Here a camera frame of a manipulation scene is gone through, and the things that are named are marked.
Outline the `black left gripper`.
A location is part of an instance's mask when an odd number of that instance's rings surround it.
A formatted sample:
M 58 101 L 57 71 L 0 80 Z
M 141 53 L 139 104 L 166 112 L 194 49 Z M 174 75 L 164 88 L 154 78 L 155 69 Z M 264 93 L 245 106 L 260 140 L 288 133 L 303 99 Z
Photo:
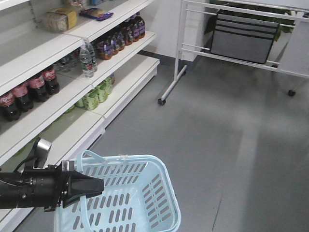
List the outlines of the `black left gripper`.
M 44 207 L 47 212 L 57 206 L 67 208 L 82 196 L 96 197 L 104 191 L 104 180 L 75 171 L 74 161 L 65 160 L 58 166 L 25 167 L 21 175 L 21 207 Z

